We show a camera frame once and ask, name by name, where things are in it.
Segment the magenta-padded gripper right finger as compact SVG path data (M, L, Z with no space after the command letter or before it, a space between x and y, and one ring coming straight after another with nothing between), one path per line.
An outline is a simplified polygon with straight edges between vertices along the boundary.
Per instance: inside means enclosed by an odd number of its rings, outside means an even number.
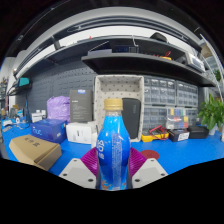
M127 188L136 189L146 186L167 176L158 162L159 154L154 150L139 152L131 148L127 171Z

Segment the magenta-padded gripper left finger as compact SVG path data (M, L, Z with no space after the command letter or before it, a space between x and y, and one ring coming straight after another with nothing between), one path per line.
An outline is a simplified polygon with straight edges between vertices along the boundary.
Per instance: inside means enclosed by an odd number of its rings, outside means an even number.
M84 188L97 189L100 174L96 148L90 149L80 159L73 158L60 173L60 177Z

